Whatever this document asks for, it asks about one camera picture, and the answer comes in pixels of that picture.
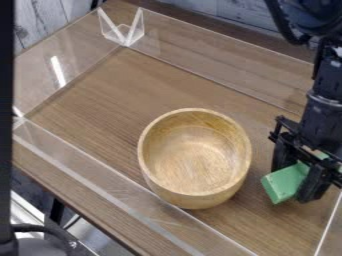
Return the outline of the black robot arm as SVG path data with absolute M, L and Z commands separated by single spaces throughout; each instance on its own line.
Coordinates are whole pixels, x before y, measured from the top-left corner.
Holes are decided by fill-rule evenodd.
M 297 122 L 279 116 L 271 174 L 307 171 L 291 195 L 300 203 L 342 189 L 342 0 L 264 0 L 277 31 L 292 45 L 318 39 L 312 88 Z

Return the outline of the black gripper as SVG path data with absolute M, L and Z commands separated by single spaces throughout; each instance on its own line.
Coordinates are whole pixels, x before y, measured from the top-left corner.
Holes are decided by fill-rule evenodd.
M 324 154 L 342 162 L 342 102 L 307 93 L 307 104 L 299 122 L 277 116 L 268 139 L 275 143 L 271 171 L 296 164 L 316 162 Z M 295 198 L 300 203 L 319 200 L 331 185 L 339 186 L 339 166 L 318 163 L 308 168 Z

